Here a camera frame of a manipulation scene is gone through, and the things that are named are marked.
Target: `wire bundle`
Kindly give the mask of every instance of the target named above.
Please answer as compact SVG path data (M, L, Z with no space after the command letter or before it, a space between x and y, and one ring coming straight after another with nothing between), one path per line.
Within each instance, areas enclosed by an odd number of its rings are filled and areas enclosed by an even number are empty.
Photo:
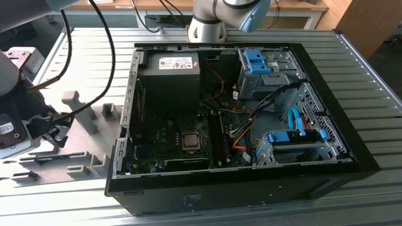
M241 124L241 126L235 129L232 131L232 135L233 134L237 134L240 131L243 131L243 133L239 135L236 141L233 142L232 144L232 148L236 148L236 149L243 149L245 150L245 147L240 147L237 146L237 143L241 139L241 137L245 135L245 133L248 132L251 126L252 126L252 123L256 119L256 116L257 116L257 113L264 109L267 108L275 101L276 97L279 96L279 94L288 90L288 89L295 89L297 88L299 86L301 85L301 83L299 82L295 82L295 83L291 83L288 85L284 85L281 86L280 88L277 88L272 93L269 93L263 99L261 101L256 104L255 108L251 110L249 114L248 114L248 119L247 121Z

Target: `slotted aluminum surface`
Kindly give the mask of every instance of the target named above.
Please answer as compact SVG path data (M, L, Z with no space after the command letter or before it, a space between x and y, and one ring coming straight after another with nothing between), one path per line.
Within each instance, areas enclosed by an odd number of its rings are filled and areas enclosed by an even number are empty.
M112 29L111 33L117 54L116 74L112 88L97 105L109 102L119 105L124 101L135 42L185 42L185 32L177 29L157 34L141 29ZM84 102L101 92L111 67L104 30L76 28L72 36L69 69L61 81L42 91L48 103L58 111L65 110L60 102L65 90L77 90ZM303 44L382 171L346 184L315 201L141 218L132 217L113 198L104 197L104 179L17 189L2 186L0 203L10 204L6 207L0 204L0 222L20 222L21 219L42 222L48 218L54 222L76 220L74 225L384 225L402 222L402 105L347 40L332 31L268 30L251 34L228 31L228 42ZM65 57L66 44L61 35L36 82L58 73Z

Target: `blue plastic bracket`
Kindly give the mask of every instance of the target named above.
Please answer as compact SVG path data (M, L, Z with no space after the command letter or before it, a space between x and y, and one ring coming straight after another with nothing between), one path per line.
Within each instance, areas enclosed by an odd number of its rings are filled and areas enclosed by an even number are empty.
M265 65L264 56L257 49L244 50L245 61L249 66L251 74L268 74L271 73L271 68Z

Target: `power cable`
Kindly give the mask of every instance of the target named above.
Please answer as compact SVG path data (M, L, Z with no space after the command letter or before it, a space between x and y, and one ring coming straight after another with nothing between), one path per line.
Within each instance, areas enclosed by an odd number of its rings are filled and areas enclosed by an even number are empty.
M60 73L56 77L53 77L52 79L44 81L38 85L26 88L28 93L34 93L36 91L44 89L45 87L52 85L54 82L57 82L61 79L62 75L65 74L68 66L69 66L73 45L72 45L72 38L70 38L70 30L69 30L68 20L66 20L65 12L64 12L62 9L60 10L60 13L61 13L61 18L62 18L62 23L64 23L65 33L66 33L66 41L68 41L68 53L66 53L65 64L64 64L64 67L62 67L62 69L61 69L61 71L60 71Z
M151 30L151 29L147 27L147 25L145 25L143 19L140 18L140 15L139 15L139 12L137 12L137 6L136 6L136 4L133 3L133 1L135 1L135 0L129 0L131 5L132 5L132 8L133 8L133 11L135 11L135 13L136 13L136 15L137 15L139 22L143 24L143 26L144 26L144 28L147 29L148 32L151 32L151 33L157 33L157 32L160 31L160 27L155 28L155 30Z
M273 20L272 20L272 23L271 23L271 26L268 27L268 29L276 25L276 22L277 22L279 16L280 16L280 6L277 3L277 0L275 0L275 5L276 5L275 16L273 16Z
M74 111L72 111L70 113L68 113L66 115L64 115L61 118L56 119L54 120L54 124L60 123L62 120L68 119L68 118L72 118L76 114L78 114L82 110L85 110L100 98L104 97L109 87L111 87L111 84L112 84L112 80L113 80L113 76L115 76L115 68L116 68L116 52L115 52L115 45L113 45L113 39L112 39L112 35L111 35L111 31L108 29L108 26L106 26L106 23L105 23L105 19L101 15L101 12L97 8L97 5L94 4L93 0L88 0L94 11L96 11L96 14L98 16L98 19L101 21L101 24L102 24L102 27L105 28L105 35L106 35L106 39L108 39L108 43L109 43L109 46L111 46L111 52L112 52L112 68L111 68L111 74L109 74L109 77L108 77L108 81L106 81L106 85L105 85L105 89L102 90L102 92L100 93L100 95L97 97L94 97L94 99L88 102L84 106L81 106L78 109L76 109Z
M180 22L180 20L177 19L177 17L172 14L169 8L167 7L167 5L164 4L163 0L159 0L159 2L161 3L164 9L167 10L167 12L169 13L169 15L173 17L175 21L177 22L177 25L181 26L181 28L185 28L185 25L183 25L183 23Z

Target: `floor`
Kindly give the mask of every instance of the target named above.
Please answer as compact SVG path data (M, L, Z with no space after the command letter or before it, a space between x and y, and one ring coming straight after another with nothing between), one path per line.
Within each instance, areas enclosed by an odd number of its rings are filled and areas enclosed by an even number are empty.
M390 48L388 43L384 43L368 63L402 99L402 44Z
M184 23L188 24L191 17L185 17ZM133 15L105 15L105 21L109 27L137 27ZM147 24L149 27L180 27L171 17L161 19L163 23L157 23L156 19L148 18ZM68 22L70 27L101 27L101 23L96 15L69 15ZM44 56L48 55L53 43L57 39L60 31L62 29L62 21L60 16L42 17L32 22L37 36L24 43L29 46L34 46ZM374 70L378 72L399 98L402 97L402 44L390 48L384 43L372 57L368 59L368 63Z

